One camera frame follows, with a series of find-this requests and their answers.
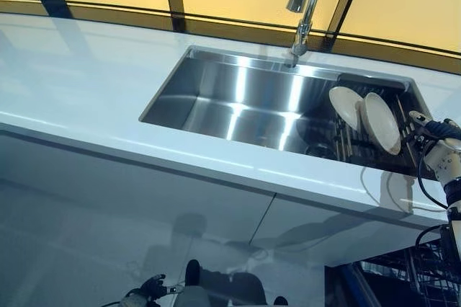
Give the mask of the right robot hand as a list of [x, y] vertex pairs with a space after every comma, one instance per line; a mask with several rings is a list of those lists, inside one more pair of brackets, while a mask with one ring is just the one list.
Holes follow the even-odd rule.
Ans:
[[460, 150], [460, 127], [451, 121], [436, 121], [428, 115], [411, 110], [409, 112], [411, 121], [416, 125], [417, 136], [422, 136], [426, 141], [441, 142]]

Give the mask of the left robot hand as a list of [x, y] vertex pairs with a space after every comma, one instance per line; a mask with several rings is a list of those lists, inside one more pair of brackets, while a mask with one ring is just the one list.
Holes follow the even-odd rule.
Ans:
[[141, 285], [140, 293], [146, 297], [148, 301], [156, 301], [167, 295], [176, 295], [184, 291], [183, 285], [164, 285], [165, 279], [165, 274], [159, 274], [149, 278]]

